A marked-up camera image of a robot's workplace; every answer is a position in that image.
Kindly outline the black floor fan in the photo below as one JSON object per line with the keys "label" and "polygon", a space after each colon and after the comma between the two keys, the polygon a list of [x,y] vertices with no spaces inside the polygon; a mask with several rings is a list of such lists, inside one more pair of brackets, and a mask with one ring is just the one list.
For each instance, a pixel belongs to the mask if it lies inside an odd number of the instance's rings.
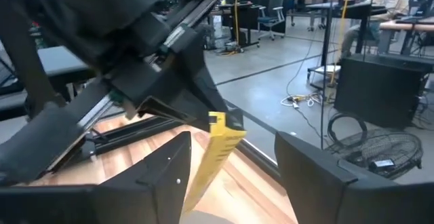
{"label": "black floor fan", "polygon": [[413,168],[422,168],[421,140],[404,131],[363,131],[340,139],[325,150],[360,168],[392,180]]}

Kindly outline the yellow green tea packet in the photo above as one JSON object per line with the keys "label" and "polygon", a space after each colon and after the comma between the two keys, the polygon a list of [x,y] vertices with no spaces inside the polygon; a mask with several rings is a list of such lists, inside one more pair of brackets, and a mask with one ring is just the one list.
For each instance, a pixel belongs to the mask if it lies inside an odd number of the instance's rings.
{"label": "yellow green tea packet", "polygon": [[246,136],[243,124],[234,115],[210,111],[209,119],[210,142],[186,194],[182,214],[186,214],[196,207],[228,160],[229,155]]}

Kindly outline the black equipment case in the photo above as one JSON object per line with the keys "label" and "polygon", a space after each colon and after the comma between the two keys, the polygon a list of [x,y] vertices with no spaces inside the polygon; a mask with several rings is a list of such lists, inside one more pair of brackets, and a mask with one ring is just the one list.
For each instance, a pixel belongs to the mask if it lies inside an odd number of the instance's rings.
{"label": "black equipment case", "polygon": [[334,107],[383,128],[412,123],[434,64],[400,55],[353,54],[342,59]]}

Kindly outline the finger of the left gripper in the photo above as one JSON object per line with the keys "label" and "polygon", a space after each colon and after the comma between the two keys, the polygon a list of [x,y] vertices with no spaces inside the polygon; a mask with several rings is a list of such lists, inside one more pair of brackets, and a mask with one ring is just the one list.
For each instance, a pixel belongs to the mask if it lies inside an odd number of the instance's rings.
{"label": "finger of the left gripper", "polygon": [[203,53],[204,28],[194,29],[183,24],[176,28],[168,47],[165,67],[174,72],[170,79],[181,88],[181,99],[172,106],[185,115],[181,120],[190,126],[209,131],[208,113],[222,112],[223,122],[234,130],[243,130],[242,113],[227,106],[206,66]]}
{"label": "finger of the left gripper", "polygon": [[113,99],[130,119],[148,113],[200,130],[210,128],[209,109],[169,69],[156,71],[147,64],[129,64],[110,73],[107,82],[115,91]]}

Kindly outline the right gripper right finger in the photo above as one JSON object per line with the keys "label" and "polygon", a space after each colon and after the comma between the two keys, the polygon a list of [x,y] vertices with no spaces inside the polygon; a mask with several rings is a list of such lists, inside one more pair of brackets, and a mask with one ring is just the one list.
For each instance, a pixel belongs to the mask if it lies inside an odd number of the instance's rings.
{"label": "right gripper right finger", "polygon": [[341,224],[347,186],[357,177],[338,167],[338,159],[286,132],[275,134],[281,182],[298,224]]}

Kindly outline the black desk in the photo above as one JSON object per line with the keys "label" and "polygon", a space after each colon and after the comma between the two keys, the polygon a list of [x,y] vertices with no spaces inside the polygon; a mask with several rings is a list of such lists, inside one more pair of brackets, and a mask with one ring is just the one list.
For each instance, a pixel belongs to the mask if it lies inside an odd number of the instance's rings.
{"label": "black desk", "polygon": [[66,85],[95,78],[96,74],[63,46],[37,51],[50,83]]}

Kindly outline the wooden top desk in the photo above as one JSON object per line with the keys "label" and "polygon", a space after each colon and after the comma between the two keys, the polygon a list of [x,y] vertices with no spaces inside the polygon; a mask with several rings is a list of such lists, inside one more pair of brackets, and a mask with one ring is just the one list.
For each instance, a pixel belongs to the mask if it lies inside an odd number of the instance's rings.
{"label": "wooden top desk", "polygon": [[409,56],[412,52],[414,41],[412,37],[416,32],[434,33],[434,16],[422,18],[416,22],[403,22],[400,20],[390,20],[380,24],[380,41],[378,43],[378,53],[389,53],[392,36],[395,32],[403,31],[406,35],[401,47],[400,54]]}

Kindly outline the person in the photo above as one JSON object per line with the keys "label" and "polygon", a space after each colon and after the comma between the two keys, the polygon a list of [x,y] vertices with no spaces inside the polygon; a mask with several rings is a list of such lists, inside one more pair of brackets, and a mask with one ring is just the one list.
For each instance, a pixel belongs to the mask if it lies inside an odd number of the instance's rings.
{"label": "person", "polygon": [[[387,22],[397,15],[406,15],[409,12],[409,0],[365,0],[363,3],[373,3],[386,8],[383,14],[377,14],[370,17],[369,24],[364,32],[364,38],[370,41],[379,42],[380,23]],[[352,26],[345,34],[341,45],[340,60],[351,55],[353,42],[357,40],[360,34],[360,25]]]}

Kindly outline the blue office chair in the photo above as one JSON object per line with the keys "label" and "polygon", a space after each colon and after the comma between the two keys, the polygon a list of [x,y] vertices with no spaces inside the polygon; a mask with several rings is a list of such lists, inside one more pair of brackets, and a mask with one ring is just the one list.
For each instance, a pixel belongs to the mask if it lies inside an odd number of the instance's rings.
{"label": "blue office chair", "polygon": [[273,27],[285,21],[285,16],[283,15],[283,2],[284,0],[269,0],[269,4],[267,6],[261,5],[259,7],[260,15],[257,18],[258,32],[260,32],[261,26],[268,28],[268,33],[261,34],[258,37],[259,41],[263,37],[269,37],[272,41],[275,40]]}

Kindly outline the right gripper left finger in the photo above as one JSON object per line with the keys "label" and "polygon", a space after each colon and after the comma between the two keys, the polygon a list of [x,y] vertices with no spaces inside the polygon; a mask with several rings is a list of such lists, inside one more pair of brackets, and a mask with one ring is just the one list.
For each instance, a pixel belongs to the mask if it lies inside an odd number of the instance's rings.
{"label": "right gripper left finger", "polygon": [[191,133],[181,132],[92,194],[92,224],[179,224],[191,169]]}

